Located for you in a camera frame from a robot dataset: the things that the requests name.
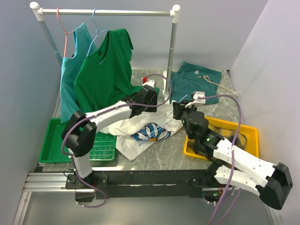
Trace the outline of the blue wire hanger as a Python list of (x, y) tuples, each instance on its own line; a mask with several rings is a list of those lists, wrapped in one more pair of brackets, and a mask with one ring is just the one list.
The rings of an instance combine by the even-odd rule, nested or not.
[(162, 142), (182, 128), (181, 121), (173, 119), (172, 103), (158, 107), (157, 112), (151, 112), (150, 122), (145, 122), (139, 131), (130, 136), (133, 140), (138, 141), (139, 147)]

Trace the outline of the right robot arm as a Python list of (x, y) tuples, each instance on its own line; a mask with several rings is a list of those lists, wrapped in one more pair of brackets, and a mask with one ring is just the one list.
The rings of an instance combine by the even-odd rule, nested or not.
[(212, 164), (206, 171), (205, 181), (215, 187), (219, 183), (244, 189), (269, 207), (281, 210), (293, 181), (287, 165), (266, 162), (232, 145), (224, 136), (209, 128), (209, 121), (190, 102), (173, 102), (173, 118), (183, 124), (191, 150)]

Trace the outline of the white t-shirt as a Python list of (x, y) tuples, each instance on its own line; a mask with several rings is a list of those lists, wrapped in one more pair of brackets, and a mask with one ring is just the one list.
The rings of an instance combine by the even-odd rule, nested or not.
[(164, 104), (156, 112), (142, 112), (130, 119), (117, 121), (100, 132), (117, 137), (116, 149), (132, 161), (155, 142), (162, 142), (182, 128), (173, 119), (173, 106)]

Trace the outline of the green t-shirt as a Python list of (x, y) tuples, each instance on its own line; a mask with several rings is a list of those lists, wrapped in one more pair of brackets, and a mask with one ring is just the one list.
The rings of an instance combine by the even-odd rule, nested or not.
[(126, 29), (110, 30), (101, 46), (84, 59), (74, 81), (81, 111), (104, 109), (141, 90), (131, 84), (133, 49)]

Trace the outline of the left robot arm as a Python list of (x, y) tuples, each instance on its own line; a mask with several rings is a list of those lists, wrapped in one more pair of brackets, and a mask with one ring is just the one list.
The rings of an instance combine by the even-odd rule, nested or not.
[(68, 148), (68, 155), (75, 164), (78, 185), (82, 188), (89, 188), (93, 184), (90, 151), (94, 145), (96, 133), (117, 121), (132, 118), (144, 111), (155, 112), (157, 103), (156, 89), (145, 84), (139, 92), (124, 97), (110, 107), (87, 114), (77, 111), (72, 115), (61, 138), (62, 146)]

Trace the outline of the blue hanger holding green shirt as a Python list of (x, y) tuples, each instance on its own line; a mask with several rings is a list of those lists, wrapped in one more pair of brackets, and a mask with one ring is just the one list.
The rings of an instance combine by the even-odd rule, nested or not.
[(100, 9), (97, 7), (92, 12), (91, 18), (92, 18), (92, 22), (94, 25), (95, 36), (92, 39), (90, 46), (88, 48), (87, 55), (86, 55), (87, 57), (90, 56), (92, 53), (95, 53), (96, 50), (101, 46), (100, 42), (103, 41), (103, 39), (104, 39), (103, 35), (106, 34), (108, 31), (108, 30), (100, 30), (99, 29), (98, 23), (96, 21), (97, 11), (99, 11), (99, 10)]

